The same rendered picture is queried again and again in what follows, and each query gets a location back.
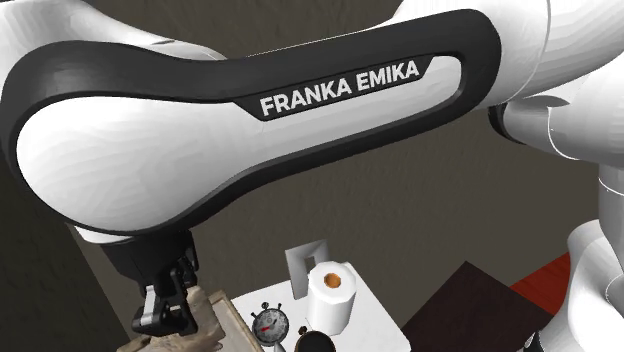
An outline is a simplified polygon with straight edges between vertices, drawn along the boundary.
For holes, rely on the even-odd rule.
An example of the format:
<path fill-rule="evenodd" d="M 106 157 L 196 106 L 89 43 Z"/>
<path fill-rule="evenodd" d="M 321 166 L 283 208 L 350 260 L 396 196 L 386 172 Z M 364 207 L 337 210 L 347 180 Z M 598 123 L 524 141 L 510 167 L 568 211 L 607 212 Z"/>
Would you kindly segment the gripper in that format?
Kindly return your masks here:
<path fill-rule="evenodd" d="M 187 336 L 198 331 L 187 301 L 188 288 L 198 283 L 199 262 L 192 233 L 148 234 L 105 244 L 102 250 L 123 276 L 136 281 L 144 305 L 132 320 L 132 330 L 153 334 L 157 295 L 160 327 L 165 336 Z"/>

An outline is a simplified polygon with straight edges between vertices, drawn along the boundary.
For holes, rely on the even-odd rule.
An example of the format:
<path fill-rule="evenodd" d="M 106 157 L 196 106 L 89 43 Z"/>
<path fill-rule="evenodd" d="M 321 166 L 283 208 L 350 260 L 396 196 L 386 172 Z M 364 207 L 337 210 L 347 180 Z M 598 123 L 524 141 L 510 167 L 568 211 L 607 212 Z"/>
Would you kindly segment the tan framed board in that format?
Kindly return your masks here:
<path fill-rule="evenodd" d="M 265 352 L 224 291 L 211 294 L 209 300 L 226 334 L 217 352 Z"/>

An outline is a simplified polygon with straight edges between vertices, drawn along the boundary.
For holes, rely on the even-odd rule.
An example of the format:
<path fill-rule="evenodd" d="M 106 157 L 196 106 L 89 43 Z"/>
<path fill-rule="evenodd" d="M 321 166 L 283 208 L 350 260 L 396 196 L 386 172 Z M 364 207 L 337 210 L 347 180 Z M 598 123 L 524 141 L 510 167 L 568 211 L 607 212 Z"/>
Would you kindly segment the white paper roll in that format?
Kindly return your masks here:
<path fill-rule="evenodd" d="M 346 265 L 317 264 L 308 274 L 308 325 L 329 336 L 341 334 L 349 323 L 356 293 L 356 277 Z"/>

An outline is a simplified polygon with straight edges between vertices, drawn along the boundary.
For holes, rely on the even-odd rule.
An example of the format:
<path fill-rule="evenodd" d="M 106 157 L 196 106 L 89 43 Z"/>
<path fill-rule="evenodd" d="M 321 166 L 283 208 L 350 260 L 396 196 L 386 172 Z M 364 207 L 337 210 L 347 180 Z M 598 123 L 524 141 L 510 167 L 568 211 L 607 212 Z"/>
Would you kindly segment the silver stopwatch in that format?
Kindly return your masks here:
<path fill-rule="evenodd" d="M 282 304 L 270 307 L 268 302 L 261 304 L 262 311 L 252 312 L 253 322 L 251 332 L 263 347 L 272 347 L 273 352 L 286 352 L 282 342 L 290 330 L 290 321 L 282 310 Z"/>

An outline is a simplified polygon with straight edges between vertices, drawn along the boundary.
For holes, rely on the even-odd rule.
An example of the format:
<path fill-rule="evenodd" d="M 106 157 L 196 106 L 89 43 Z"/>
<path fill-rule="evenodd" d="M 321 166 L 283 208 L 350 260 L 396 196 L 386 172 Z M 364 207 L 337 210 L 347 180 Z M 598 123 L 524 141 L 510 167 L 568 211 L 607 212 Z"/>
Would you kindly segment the grey upright bracket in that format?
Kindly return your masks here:
<path fill-rule="evenodd" d="M 285 251 L 293 298 L 299 300 L 307 296 L 308 273 L 306 260 L 312 259 L 314 266 L 330 260 L 326 239 L 299 245 Z"/>

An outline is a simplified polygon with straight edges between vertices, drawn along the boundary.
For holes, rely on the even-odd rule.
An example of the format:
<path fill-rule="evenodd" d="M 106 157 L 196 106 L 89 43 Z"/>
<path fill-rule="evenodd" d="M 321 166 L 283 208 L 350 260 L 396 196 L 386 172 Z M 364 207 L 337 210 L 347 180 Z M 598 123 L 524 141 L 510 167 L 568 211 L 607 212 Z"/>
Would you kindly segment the black round cup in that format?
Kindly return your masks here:
<path fill-rule="evenodd" d="M 336 352 L 332 339 L 323 332 L 308 330 L 301 326 L 298 330 L 299 339 L 294 352 Z"/>

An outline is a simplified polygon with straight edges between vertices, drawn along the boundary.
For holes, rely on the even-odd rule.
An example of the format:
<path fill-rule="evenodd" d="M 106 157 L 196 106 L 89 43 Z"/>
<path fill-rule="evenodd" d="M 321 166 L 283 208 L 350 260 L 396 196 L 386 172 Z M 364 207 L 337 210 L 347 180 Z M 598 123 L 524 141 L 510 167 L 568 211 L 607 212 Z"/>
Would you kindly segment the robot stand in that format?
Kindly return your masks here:
<path fill-rule="evenodd" d="M 401 328 L 411 352 L 517 352 L 552 315 L 464 262 Z"/>

